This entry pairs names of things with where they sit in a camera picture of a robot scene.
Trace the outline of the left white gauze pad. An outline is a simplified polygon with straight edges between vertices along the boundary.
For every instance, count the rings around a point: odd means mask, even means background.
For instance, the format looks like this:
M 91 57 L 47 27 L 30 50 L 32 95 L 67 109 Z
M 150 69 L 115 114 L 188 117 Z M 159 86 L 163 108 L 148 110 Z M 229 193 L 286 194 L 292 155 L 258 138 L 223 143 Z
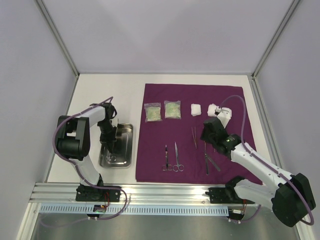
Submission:
M 193 117 L 200 116 L 202 114 L 202 110 L 201 110 L 201 105 L 200 104 L 192 103 L 190 107 L 191 107 L 191 115 Z

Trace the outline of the aluminium mounting rail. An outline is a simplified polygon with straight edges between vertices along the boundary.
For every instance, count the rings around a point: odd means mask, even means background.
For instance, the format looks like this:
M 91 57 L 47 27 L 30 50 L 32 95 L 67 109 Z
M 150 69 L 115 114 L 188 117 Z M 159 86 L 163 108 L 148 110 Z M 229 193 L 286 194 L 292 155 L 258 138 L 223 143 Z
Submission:
M 200 206 L 209 204 L 205 194 L 210 185 L 188 184 L 120 184 L 132 205 Z M 29 198 L 30 203 L 76 202 L 78 183 L 36 183 Z

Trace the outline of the left green gauze packet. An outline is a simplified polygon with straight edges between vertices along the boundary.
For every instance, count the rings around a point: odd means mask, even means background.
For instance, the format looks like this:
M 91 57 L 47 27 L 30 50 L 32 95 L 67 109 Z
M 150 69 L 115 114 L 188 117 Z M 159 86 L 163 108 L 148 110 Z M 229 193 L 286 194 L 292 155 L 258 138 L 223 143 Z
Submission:
M 161 103 L 159 103 L 159 102 L 145 103 L 144 110 L 145 110 L 145 121 L 146 122 L 162 121 Z

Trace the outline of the left aluminium frame post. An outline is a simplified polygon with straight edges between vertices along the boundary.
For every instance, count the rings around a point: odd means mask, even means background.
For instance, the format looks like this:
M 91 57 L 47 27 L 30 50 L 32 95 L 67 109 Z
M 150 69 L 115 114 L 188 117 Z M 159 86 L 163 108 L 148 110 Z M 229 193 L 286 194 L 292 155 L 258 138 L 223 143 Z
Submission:
M 37 6 L 39 12 L 41 13 L 44 21 L 46 22 L 51 34 L 53 35 L 53 38 L 55 39 L 59 49 L 62 52 L 62 55 L 64 56 L 68 66 L 70 67 L 73 75 L 76 77 L 76 79 L 79 78 L 80 72 L 78 71 L 76 64 L 68 51 L 68 48 L 43 0 L 34 0 L 35 5 Z

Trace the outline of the aluminium frame post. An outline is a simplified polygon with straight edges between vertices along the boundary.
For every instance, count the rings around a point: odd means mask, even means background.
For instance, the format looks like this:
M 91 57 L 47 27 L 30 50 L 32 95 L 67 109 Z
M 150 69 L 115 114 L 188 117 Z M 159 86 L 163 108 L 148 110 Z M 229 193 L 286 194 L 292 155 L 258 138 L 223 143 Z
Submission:
M 39 12 L 41 13 L 44 21 L 46 22 L 51 34 L 53 35 L 53 38 L 55 39 L 59 49 L 62 52 L 62 55 L 64 56 L 68 66 L 70 67 L 73 75 L 76 77 L 76 79 L 79 78 L 80 72 L 78 71 L 76 64 L 68 51 L 68 48 L 43 0 L 34 0 L 35 5 L 37 6 Z
M 281 36 L 283 35 L 287 25 L 291 21 L 293 15 L 295 14 L 297 8 L 302 3 L 302 0 L 292 0 L 288 9 L 286 10 L 283 18 L 281 19 L 278 27 L 276 28 L 271 40 L 269 41 L 265 51 L 263 52 L 260 60 L 258 61 L 256 67 L 254 68 L 254 71 L 251 74 L 251 77 L 253 80 L 255 80 L 259 73 L 261 72 L 263 66 L 267 62 L 269 56 L 271 55 L 273 49 L 275 48 L 276 44 L 280 40 Z

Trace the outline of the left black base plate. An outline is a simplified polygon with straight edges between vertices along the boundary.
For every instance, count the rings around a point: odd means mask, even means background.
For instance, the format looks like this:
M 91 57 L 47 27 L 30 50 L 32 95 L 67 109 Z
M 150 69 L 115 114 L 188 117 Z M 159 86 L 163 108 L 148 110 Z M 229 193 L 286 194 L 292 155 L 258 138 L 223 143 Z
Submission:
M 77 202 L 119 202 L 121 191 L 115 189 L 99 189 L 80 184 L 76 189 Z

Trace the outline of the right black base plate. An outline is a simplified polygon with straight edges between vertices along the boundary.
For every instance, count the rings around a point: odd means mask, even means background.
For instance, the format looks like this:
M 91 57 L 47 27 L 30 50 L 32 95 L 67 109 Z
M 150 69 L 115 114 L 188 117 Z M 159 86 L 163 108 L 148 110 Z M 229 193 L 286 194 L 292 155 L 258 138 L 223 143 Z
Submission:
M 210 187 L 205 194 L 211 204 L 255 204 L 255 202 L 240 198 L 233 188 Z

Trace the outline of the middle white gauze pad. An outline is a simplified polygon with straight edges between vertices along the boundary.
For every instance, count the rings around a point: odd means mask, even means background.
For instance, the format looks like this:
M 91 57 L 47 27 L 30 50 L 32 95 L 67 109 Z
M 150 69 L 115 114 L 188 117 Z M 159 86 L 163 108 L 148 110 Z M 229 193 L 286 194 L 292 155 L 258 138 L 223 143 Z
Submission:
M 215 117 L 216 116 L 216 109 L 217 109 L 217 106 L 215 104 L 210 104 L 207 109 L 207 115 L 209 117 Z

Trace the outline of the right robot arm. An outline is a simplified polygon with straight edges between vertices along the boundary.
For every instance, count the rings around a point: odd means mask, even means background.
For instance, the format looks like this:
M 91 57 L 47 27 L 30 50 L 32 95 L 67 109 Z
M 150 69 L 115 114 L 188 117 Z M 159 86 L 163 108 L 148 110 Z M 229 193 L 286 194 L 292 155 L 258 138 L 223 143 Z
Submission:
M 225 196 L 232 203 L 246 199 L 270 209 L 277 219 L 288 227 L 304 222 L 309 216 L 309 226 L 314 224 L 312 211 L 316 208 L 315 198 L 308 178 L 302 173 L 296 175 L 262 158 L 237 134 L 228 134 L 217 117 L 204 121 L 201 140 L 212 145 L 231 162 L 247 169 L 262 184 L 253 183 L 237 176 L 225 190 Z

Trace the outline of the stainless steel instrument tray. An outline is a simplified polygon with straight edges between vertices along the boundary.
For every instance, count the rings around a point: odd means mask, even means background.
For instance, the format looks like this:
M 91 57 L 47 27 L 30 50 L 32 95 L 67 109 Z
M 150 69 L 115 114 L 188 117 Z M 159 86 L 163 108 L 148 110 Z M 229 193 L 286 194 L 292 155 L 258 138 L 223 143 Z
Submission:
M 128 168 L 132 163 L 132 145 L 133 145 L 134 127 L 130 123 L 119 123 L 117 125 L 116 140 L 117 152 L 116 162 L 108 163 L 106 161 L 106 146 L 101 145 L 99 154 L 99 165 L 103 168 Z

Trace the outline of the plain steel surgical scissors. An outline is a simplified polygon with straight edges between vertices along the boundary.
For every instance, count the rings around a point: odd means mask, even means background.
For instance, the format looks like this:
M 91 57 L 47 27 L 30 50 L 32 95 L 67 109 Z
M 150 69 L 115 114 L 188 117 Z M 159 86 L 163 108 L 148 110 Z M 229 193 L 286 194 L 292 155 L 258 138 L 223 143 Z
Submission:
M 183 172 L 185 167 L 183 164 L 180 164 L 178 146 L 177 146 L 176 142 L 174 143 L 174 149 L 175 149 L 176 164 L 173 166 L 173 171 L 174 172 Z

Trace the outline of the right aluminium frame post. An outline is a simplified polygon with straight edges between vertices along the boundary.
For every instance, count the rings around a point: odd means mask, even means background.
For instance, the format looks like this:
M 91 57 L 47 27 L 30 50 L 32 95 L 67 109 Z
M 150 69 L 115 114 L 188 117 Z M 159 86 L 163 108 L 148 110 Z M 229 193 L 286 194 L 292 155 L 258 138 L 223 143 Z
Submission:
M 265 51 L 263 52 L 260 60 L 258 61 L 256 67 L 254 68 L 254 71 L 251 74 L 251 77 L 253 80 L 255 80 L 259 73 L 261 72 L 263 66 L 267 62 L 269 56 L 271 55 L 273 49 L 275 48 L 276 44 L 280 40 L 281 36 L 283 35 L 287 25 L 291 21 L 293 15 L 295 14 L 297 8 L 302 3 L 302 0 L 292 0 L 288 9 L 286 10 L 283 18 L 281 19 L 278 27 L 276 28 L 271 40 L 269 41 Z

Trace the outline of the white gauze pad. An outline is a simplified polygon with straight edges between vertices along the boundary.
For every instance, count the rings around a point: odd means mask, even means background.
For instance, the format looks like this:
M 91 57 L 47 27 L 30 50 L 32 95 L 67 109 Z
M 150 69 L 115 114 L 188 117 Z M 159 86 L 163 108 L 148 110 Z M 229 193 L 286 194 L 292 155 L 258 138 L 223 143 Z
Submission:
M 201 110 L 201 105 L 200 104 L 192 103 L 190 107 L 191 107 L 191 115 L 193 117 L 200 116 L 202 114 L 202 110 Z
M 209 117 L 215 117 L 216 116 L 216 109 L 217 109 L 217 106 L 215 104 L 210 104 L 207 109 L 207 115 Z

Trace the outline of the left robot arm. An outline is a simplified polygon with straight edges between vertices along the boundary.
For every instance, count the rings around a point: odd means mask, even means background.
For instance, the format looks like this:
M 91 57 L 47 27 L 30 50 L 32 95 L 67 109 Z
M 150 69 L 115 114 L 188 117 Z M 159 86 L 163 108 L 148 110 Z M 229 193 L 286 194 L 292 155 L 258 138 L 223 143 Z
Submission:
M 98 126 L 101 145 L 113 152 L 118 130 L 116 116 L 117 110 L 110 102 L 91 105 L 75 115 L 60 116 L 53 134 L 52 145 L 55 154 L 72 165 L 80 178 L 80 184 L 88 187 L 87 194 L 95 201 L 104 197 L 105 188 L 102 176 L 94 167 L 89 155 L 90 129 Z

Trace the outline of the right green gauze packet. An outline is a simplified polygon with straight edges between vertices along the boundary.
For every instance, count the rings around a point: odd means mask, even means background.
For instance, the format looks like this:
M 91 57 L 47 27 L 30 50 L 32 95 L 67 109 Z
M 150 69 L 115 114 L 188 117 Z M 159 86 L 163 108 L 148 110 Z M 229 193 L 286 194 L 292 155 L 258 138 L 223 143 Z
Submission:
M 164 101 L 164 117 L 166 119 L 181 119 L 181 101 Z

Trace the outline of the green gauze packet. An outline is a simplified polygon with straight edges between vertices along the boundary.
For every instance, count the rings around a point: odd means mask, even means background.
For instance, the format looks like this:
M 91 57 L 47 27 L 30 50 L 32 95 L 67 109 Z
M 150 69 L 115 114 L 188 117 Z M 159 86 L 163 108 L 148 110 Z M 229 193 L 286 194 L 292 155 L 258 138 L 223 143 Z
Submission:
M 145 121 L 146 122 L 162 121 L 161 103 L 159 103 L 159 102 L 145 103 L 144 110 L 145 110 Z
M 166 119 L 181 119 L 181 101 L 164 101 L 164 117 Z

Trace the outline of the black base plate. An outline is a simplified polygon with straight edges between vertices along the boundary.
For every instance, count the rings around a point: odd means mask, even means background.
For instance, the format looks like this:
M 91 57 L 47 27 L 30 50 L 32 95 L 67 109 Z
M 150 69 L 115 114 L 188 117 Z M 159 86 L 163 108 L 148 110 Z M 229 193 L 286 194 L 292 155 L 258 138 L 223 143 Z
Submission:
M 255 202 L 240 198 L 233 188 L 210 187 L 205 194 L 211 204 L 255 204 Z
M 99 189 L 80 184 L 76 189 L 77 202 L 119 202 L 121 191 L 115 189 Z

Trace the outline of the purple surgical drape cloth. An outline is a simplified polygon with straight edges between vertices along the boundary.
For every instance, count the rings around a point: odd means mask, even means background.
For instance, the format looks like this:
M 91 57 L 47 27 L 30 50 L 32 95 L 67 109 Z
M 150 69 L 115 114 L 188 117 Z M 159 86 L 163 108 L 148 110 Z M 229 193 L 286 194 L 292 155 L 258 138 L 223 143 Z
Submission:
M 254 147 L 251 122 L 243 114 L 242 87 L 188 84 L 146 84 L 142 104 L 174 102 L 176 107 L 154 111 L 158 120 L 141 112 L 135 178 L 138 182 L 225 184 L 236 176 L 260 180 L 201 140 L 211 104 L 231 110 L 229 134 L 243 136 Z

